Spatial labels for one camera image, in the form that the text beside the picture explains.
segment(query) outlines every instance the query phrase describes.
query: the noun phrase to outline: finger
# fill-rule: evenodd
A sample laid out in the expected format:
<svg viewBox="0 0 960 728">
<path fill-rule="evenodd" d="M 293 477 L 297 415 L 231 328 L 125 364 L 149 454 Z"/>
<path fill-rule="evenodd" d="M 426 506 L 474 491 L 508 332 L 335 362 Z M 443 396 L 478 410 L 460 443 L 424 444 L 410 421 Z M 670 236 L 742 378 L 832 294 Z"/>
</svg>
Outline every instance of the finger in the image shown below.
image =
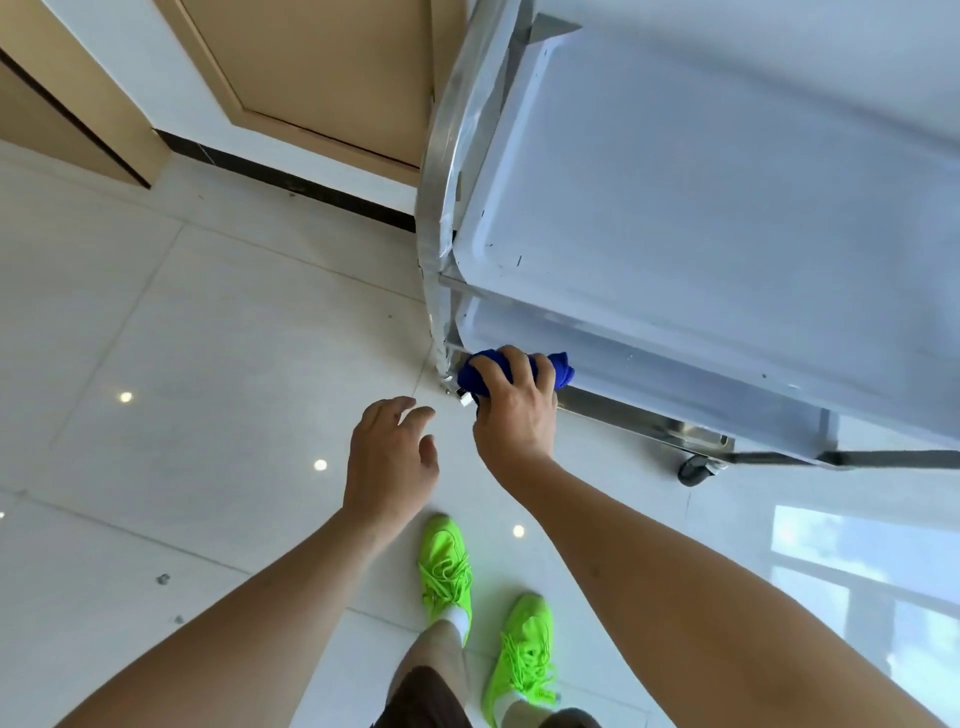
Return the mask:
<svg viewBox="0 0 960 728">
<path fill-rule="evenodd" d="M 510 362 L 510 372 L 514 376 L 514 385 L 526 387 L 534 383 L 534 373 L 530 369 L 530 359 L 517 347 L 501 347 L 500 353 Z"/>
<path fill-rule="evenodd" d="M 553 362 L 541 353 L 534 354 L 534 361 L 537 362 L 537 389 L 548 395 L 557 383 L 557 370 Z"/>
<path fill-rule="evenodd" d="M 500 365 L 488 356 L 474 356 L 469 363 L 480 373 L 491 395 L 503 392 L 510 387 L 510 382 L 507 381 L 507 376 L 500 369 Z"/>
<path fill-rule="evenodd" d="M 394 397 L 392 400 L 385 401 L 376 415 L 374 426 L 396 427 L 400 423 L 400 415 L 416 403 L 417 401 L 412 397 Z"/>
<path fill-rule="evenodd" d="M 357 424 L 357 429 L 367 429 L 370 427 L 376 420 L 376 416 L 380 411 L 380 407 L 382 407 L 386 402 L 386 400 L 377 400 L 367 407 L 367 409 L 363 411 L 360 422 Z"/>
<path fill-rule="evenodd" d="M 490 416 L 490 398 L 480 397 L 477 402 L 477 422 L 484 423 Z"/>
<path fill-rule="evenodd" d="M 418 407 L 403 418 L 403 423 L 400 426 L 420 437 L 426 424 L 433 419 L 435 414 L 437 413 L 433 407 Z"/>
<path fill-rule="evenodd" d="M 437 444 L 434 442 L 433 435 L 427 435 L 420 440 L 420 464 L 429 470 L 440 469 L 437 462 Z"/>
</svg>

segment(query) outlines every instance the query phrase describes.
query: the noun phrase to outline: left hand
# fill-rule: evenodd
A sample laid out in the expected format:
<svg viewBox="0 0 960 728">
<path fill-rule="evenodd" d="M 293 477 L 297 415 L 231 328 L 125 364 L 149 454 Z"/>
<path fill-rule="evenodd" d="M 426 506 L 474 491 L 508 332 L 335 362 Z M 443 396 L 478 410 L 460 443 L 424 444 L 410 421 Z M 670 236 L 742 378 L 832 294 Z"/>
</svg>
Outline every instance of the left hand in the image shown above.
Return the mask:
<svg viewBox="0 0 960 728">
<path fill-rule="evenodd" d="M 344 514 L 375 529 L 385 546 L 426 505 L 440 477 L 433 435 L 423 428 L 436 414 L 417 401 L 394 397 L 371 404 L 350 439 Z"/>
</svg>

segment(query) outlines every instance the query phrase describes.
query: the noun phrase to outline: sneaker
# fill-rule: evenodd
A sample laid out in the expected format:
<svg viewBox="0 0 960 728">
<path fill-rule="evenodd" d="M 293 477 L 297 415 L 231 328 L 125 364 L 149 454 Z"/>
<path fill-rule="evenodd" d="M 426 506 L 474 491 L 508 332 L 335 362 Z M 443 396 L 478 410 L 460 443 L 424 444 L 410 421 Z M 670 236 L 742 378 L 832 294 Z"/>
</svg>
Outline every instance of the sneaker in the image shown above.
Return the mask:
<svg viewBox="0 0 960 728">
<path fill-rule="evenodd" d="M 532 705 L 553 708 L 557 695 L 546 688 L 554 680 L 550 664 L 553 650 L 553 616 L 540 595 L 522 596 L 507 617 L 501 633 L 503 646 L 483 693 L 481 708 L 491 728 L 493 704 L 506 692 L 516 691 Z"/>
<path fill-rule="evenodd" d="M 473 572 L 464 535 L 449 516 L 439 514 L 427 522 L 417 565 L 423 584 L 423 605 L 430 624 L 451 604 L 461 607 L 472 624 L 470 584 L 473 583 Z"/>
</svg>

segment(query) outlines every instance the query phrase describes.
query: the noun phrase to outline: metal frame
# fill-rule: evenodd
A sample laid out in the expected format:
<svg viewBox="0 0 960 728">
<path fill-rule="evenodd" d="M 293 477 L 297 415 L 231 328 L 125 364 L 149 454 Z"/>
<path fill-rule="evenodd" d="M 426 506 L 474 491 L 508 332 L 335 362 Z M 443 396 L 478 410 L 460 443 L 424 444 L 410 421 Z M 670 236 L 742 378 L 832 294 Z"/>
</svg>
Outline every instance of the metal frame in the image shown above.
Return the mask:
<svg viewBox="0 0 960 728">
<path fill-rule="evenodd" d="M 481 114 L 492 95 L 502 88 L 506 98 L 529 40 L 532 21 L 532 0 L 478 0 L 460 55 L 430 125 L 415 208 L 417 251 L 430 317 L 433 342 L 430 357 L 450 394 L 462 394 L 457 392 L 456 372 L 460 358 L 468 353 L 454 321 L 455 304 L 464 294 L 496 296 L 466 283 L 453 260 L 457 204 L 462 188 L 472 189 L 473 182 L 467 180 L 464 184 L 465 162 Z M 486 149 L 475 151 L 486 154 Z M 777 452 L 734 452 L 732 437 L 585 390 L 565 387 L 558 393 L 558 399 L 562 409 L 690 453 L 692 457 L 678 473 L 684 485 L 696 485 L 729 465 L 960 470 L 960 452 L 954 450 L 831 450 L 810 462 Z"/>
</svg>

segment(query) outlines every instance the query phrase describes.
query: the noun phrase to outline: wheel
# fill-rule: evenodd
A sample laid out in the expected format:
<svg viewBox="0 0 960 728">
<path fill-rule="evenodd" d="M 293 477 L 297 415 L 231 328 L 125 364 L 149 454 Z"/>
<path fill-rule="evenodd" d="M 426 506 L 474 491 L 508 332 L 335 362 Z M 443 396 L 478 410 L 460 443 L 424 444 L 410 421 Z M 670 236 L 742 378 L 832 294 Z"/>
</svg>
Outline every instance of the wheel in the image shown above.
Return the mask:
<svg viewBox="0 0 960 728">
<path fill-rule="evenodd" d="M 715 473 L 709 466 L 709 458 L 703 455 L 694 455 L 680 466 L 677 479 L 687 488 L 700 485 Z"/>
</svg>

